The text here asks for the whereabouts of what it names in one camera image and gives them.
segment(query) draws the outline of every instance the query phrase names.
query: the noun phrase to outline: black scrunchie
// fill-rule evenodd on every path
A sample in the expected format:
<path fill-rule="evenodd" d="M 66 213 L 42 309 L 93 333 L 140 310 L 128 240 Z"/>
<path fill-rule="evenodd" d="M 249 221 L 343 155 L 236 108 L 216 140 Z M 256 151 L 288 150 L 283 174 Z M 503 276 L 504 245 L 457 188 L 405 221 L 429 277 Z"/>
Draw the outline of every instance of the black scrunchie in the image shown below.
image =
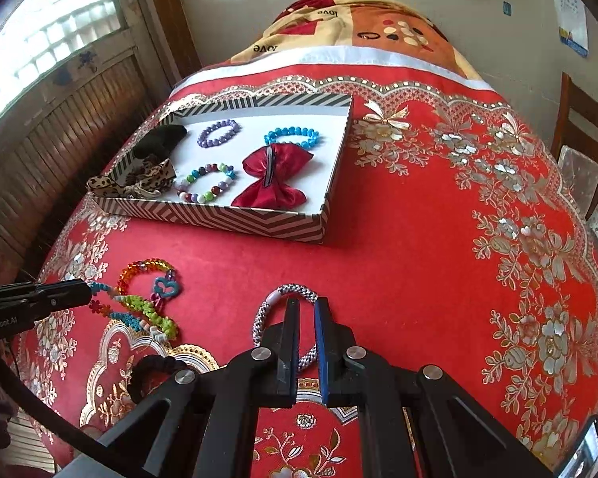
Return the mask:
<path fill-rule="evenodd" d="M 185 362 L 171 356 L 162 357 L 156 354 L 145 356 L 131 370 L 131 379 L 126 390 L 131 396 L 131 400 L 135 404 L 139 404 L 144 399 L 144 395 L 142 395 L 144 380 L 151 372 L 174 374 L 187 368 L 188 365 Z"/>

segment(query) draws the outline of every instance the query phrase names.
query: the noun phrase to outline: table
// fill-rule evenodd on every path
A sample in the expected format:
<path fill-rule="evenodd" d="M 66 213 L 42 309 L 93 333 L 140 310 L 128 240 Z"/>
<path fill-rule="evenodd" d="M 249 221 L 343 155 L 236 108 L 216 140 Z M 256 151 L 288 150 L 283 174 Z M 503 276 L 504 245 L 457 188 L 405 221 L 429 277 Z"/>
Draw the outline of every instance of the table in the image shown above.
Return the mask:
<path fill-rule="evenodd" d="M 157 351 L 201 369 L 224 365 L 252 347 L 252 320 L 268 293 L 297 282 L 327 296 L 335 320 L 390 363 L 441 366 L 553 468 L 598 413 L 598 254 L 555 162 L 482 81 L 418 61 L 311 56 L 274 69 L 265 60 L 259 69 L 231 67 L 218 78 L 203 72 L 129 145 L 192 104 L 352 94 L 324 244 L 112 217 L 87 197 L 42 279 L 115 284 L 132 261 L 166 259 L 182 275 L 184 291 L 167 306 L 181 345 L 147 348 L 87 308 L 61 311 L 22 337 L 25 383 L 76 425 L 104 430 L 132 407 L 126 384 L 140 357 Z M 146 294 L 150 282 L 139 276 L 131 292 Z M 314 343 L 312 322 L 303 303 L 301 351 Z M 321 406 L 313 368 L 301 376 L 299 400 L 260 415 L 252 475 L 360 477 L 354 408 Z M 42 436 L 65 465 L 70 448 Z"/>

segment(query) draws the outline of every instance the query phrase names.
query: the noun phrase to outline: purple beaded bracelet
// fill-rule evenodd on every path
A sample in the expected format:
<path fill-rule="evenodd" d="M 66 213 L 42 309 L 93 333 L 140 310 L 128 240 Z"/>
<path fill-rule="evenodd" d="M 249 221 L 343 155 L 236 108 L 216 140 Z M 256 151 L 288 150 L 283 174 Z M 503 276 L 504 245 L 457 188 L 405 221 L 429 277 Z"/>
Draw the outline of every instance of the purple beaded bracelet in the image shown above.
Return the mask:
<path fill-rule="evenodd" d="M 219 138 L 215 138 L 214 140 L 208 140 L 209 134 L 219 129 L 220 127 L 230 127 L 230 130 L 227 133 L 221 135 Z M 217 147 L 218 145 L 225 144 L 233 136 L 237 134 L 239 129 L 239 124 L 237 124 L 236 121 L 232 119 L 220 120 L 219 122 L 215 122 L 213 125 L 206 127 L 206 129 L 204 129 L 201 132 L 199 138 L 197 139 L 197 145 L 205 149 L 207 147 Z"/>

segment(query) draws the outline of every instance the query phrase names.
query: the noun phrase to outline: bracelet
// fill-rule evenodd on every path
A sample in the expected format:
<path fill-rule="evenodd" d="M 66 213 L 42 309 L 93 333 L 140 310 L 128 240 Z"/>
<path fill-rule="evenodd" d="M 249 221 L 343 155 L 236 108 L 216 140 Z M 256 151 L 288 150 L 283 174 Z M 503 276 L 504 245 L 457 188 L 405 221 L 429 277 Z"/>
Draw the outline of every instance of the bracelet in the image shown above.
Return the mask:
<path fill-rule="evenodd" d="M 154 338 L 157 343 L 166 343 L 168 341 L 166 334 L 160 331 L 155 325 L 150 325 L 147 319 L 143 318 L 141 315 L 135 316 L 135 314 L 129 312 L 116 313 L 115 311 L 111 311 L 111 306 L 102 305 L 98 300 L 91 300 L 89 309 L 91 309 L 91 312 L 99 313 L 105 318 L 119 320 L 137 333 L 146 332 Z"/>
<path fill-rule="evenodd" d="M 116 302 L 123 303 L 127 308 L 143 313 L 146 318 L 150 320 L 153 326 L 162 330 L 169 340 L 177 337 L 177 325 L 168 316 L 162 318 L 155 312 L 155 306 L 150 300 L 146 300 L 136 294 L 118 295 L 115 297 Z"/>
<path fill-rule="evenodd" d="M 153 285 L 153 293 L 150 300 L 138 295 L 128 295 L 129 283 L 139 272 L 164 271 L 163 277 L 157 277 Z M 145 331 L 157 341 L 172 340 L 177 337 L 177 325 L 168 316 L 162 318 L 155 308 L 162 308 L 164 302 L 177 296 L 180 285 L 176 280 L 177 270 L 163 259 L 146 259 L 129 264 L 122 270 L 117 281 L 117 288 L 102 282 L 91 282 L 91 294 L 106 292 L 112 300 L 124 304 L 129 310 L 128 313 L 116 313 L 111 311 L 108 305 L 101 305 L 97 300 L 92 300 L 89 307 L 91 311 L 100 313 L 102 316 L 122 321 L 127 327 L 136 332 Z"/>
<path fill-rule="evenodd" d="M 263 325 L 266 322 L 266 316 L 272 306 L 274 306 L 282 296 L 287 294 L 298 294 L 303 296 L 308 302 L 314 305 L 317 302 L 319 295 L 313 290 L 300 284 L 284 284 L 280 285 L 276 290 L 270 293 L 266 300 L 260 305 L 257 314 L 255 315 L 255 321 L 252 323 L 252 343 L 258 347 L 262 344 L 263 336 Z M 314 345 L 307 354 L 299 358 L 299 372 L 302 372 L 306 367 L 310 366 L 317 359 L 317 346 Z"/>
<path fill-rule="evenodd" d="M 317 145 L 319 141 L 319 131 L 315 131 L 314 129 L 308 129 L 300 127 L 284 127 L 281 129 L 277 127 L 274 131 L 268 132 L 268 134 L 264 135 L 263 139 L 266 145 L 275 144 L 275 143 L 282 143 L 285 144 L 287 142 L 278 142 L 278 138 L 281 136 L 307 136 L 308 139 L 302 142 L 291 142 L 297 144 L 304 149 L 312 149 L 314 146 Z"/>
<path fill-rule="evenodd" d="M 209 174 L 211 172 L 223 172 L 225 174 L 224 178 L 217 183 L 217 185 L 213 186 L 208 192 L 204 192 L 203 194 L 189 194 L 186 192 L 188 187 L 194 183 L 198 178 L 201 178 L 205 174 Z M 179 191 L 179 198 L 185 203 L 196 203 L 196 204 L 204 204 L 206 202 L 213 201 L 215 196 L 218 196 L 221 192 L 228 189 L 228 187 L 233 183 L 234 180 L 234 169 L 231 165 L 226 164 L 208 164 L 205 167 L 200 167 L 197 170 L 193 170 L 184 180 L 180 180 L 176 182 L 174 187 Z"/>
<path fill-rule="evenodd" d="M 128 294 L 131 278 L 146 271 L 164 271 L 164 277 L 156 278 L 153 286 L 153 293 L 158 294 L 160 298 L 172 298 L 180 293 L 180 285 L 177 283 L 177 270 L 164 259 L 146 259 L 145 261 L 131 263 L 122 270 L 117 279 L 115 295 Z"/>
<path fill-rule="evenodd" d="M 208 140 L 209 134 L 213 131 L 219 129 L 220 127 L 227 127 L 230 126 L 230 131 L 224 133 L 219 138 L 214 140 Z M 211 126 L 206 127 L 200 134 L 199 138 L 197 139 L 197 145 L 199 147 L 203 147 L 204 149 L 207 147 L 217 147 L 218 145 L 225 144 L 228 142 L 233 136 L 235 136 L 240 130 L 239 124 L 236 123 L 234 120 L 220 120 L 219 122 L 214 123 Z"/>

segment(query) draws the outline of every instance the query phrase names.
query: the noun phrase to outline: cable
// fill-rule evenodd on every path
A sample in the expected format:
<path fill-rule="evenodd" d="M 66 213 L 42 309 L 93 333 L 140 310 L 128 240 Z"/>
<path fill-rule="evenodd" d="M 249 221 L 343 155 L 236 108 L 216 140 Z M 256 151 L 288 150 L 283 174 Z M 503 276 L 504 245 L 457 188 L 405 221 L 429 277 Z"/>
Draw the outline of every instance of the cable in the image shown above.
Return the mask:
<path fill-rule="evenodd" d="M 51 410 L 16 378 L 2 358 L 0 358 L 0 386 L 30 417 L 93 460 L 126 478 L 155 478 L 133 461 L 126 460 L 113 449 L 94 441 Z"/>
<path fill-rule="evenodd" d="M 9 349 L 9 352 L 11 354 L 11 359 L 13 359 L 13 364 L 16 367 L 16 373 L 18 374 L 18 379 L 20 379 L 20 369 L 18 368 L 18 360 L 16 359 L 16 355 L 13 354 L 13 349 L 11 348 L 11 340 L 13 340 L 13 338 L 8 338 L 7 340 L 5 340 L 7 342 L 7 348 Z"/>

